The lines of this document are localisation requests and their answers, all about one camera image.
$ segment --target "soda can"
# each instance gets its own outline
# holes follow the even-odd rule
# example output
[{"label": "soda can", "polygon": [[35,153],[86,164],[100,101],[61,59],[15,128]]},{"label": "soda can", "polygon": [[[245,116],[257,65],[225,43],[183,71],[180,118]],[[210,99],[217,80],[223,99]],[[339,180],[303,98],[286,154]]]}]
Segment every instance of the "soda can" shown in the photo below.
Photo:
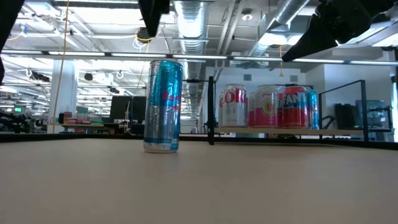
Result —
[{"label": "soda can", "polygon": [[250,93],[248,98],[248,126],[256,125],[256,93]]},{"label": "soda can", "polygon": [[302,86],[290,86],[284,90],[284,128],[307,128],[307,97]]},{"label": "soda can", "polygon": [[308,110],[308,127],[310,129],[319,129],[318,117],[318,95],[315,90],[308,90],[307,94],[307,110]]},{"label": "soda can", "polygon": [[278,90],[274,85],[261,85],[256,90],[256,127],[278,127]]},{"label": "soda can", "polygon": [[183,67],[178,62],[150,63],[144,131],[147,152],[171,153],[178,149]]},{"label": "soda can", "polygon": [[240,84],[230,84],[224,90],[223,126],[244,128],[248,125],[248,99]]},{"label": "soda can", "polygon": [[278,127],[284,127],[284,94],[278,94],[279,103],[278,103]]},{"label": "soda can", "polygon": [[224,91],[220,93],[218,98],[218,127],[223,126],[223,105],[224,105]]}]

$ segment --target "shelf on wall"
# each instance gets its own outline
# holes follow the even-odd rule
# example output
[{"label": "shelf on wall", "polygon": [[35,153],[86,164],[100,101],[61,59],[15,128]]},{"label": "shelf on wall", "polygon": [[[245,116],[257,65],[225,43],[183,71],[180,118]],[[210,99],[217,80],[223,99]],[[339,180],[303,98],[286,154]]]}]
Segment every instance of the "shelf on wall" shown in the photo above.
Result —
[{"label": "shelf on wall", "polygon": [[215,128],[216,133],[241,134],[324,134],[324,135],[363,135],[363,130],[312,130],[312,129],[284,129],[284,128]]}]

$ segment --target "pillar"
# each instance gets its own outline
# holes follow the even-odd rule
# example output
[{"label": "pillar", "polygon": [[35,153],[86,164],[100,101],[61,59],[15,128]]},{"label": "pillar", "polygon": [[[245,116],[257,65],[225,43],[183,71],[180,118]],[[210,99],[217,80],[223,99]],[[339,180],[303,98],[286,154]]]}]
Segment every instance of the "pillar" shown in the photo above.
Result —
[{"label": "pillar", "polygon": [[[49,123],[53,121],[53,114],[55,110],[55,97],[57,96],[58,81],[60,79],[61,60],[54,60],[52,80],[51,80],[51,96],[49,109]],[[76,68],[73,60],[65,60],[63,62],[62,79],[58,93],[58,102],[55,112],[55,117],[58,119],[59,114],[63,112],[72,112],[73,117],[76,117],[76,103],[77,103],[77,85],[79,79],[79,69]],[[53,133],[52,125],[47,126],[47,133]],[[62,132],[62,126],[55,126],[55,133]]]}]

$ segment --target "blue can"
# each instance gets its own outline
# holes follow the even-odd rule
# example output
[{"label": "blue can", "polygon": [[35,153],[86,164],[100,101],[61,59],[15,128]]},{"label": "blue can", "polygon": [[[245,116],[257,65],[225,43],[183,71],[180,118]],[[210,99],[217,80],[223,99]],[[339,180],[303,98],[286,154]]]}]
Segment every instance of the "blue can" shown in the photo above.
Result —
[{"label": "blue can", "polygon": [[318,94],[315,90],[306,91],[307,110],[308,110],[308,127],[310,129],[319,129],[318,117]]},{"label": "blue can", "polygon": [[178,62],[152,61],[149,68],[144,149],[171,153],[178,149],[183,67]]}]

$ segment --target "silver ductwork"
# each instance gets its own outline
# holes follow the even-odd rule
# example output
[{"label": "silver ductwork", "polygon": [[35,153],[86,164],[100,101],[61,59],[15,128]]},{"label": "silver ductwork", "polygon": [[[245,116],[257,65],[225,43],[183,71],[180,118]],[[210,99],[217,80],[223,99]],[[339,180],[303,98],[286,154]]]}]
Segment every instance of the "silver ductwork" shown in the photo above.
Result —
[{"label": "silver ductwork", "polygon": [[[178,15],[177,25],[179,36],[193,39],[180,41],[182,52],[184,54],[203,55],[205,53],[205,43],[197,39],[205,37],[206,4],[199,1],[175,1],[174,4]],[[184,67],[186,79],[205,79],[201,73],[201,63],[184,62]],[[185,85],[185,89],[187,90],[183,91],[183,94],[188,99],[187,102],[190,104],[189,107],[192,111],[192,116],[199,115],[202,88],[202,84]]]},{"label": "silver ductwork", "polygon": [[[278,3],[278,8],[276,11],[271,12],[261,21],[258,33],[259,40],[265,35],[269,30],[275,29],[280,26],[281,29],[289,29],[286,24],[292,22],[292,20],[297,16],[297,14],[310,2],[310,0],[280,0]],[[259,41],[254,44],[253,48],[246,54],[247,56],[260,57],[262,56],[269,45],[261,44]]]}]

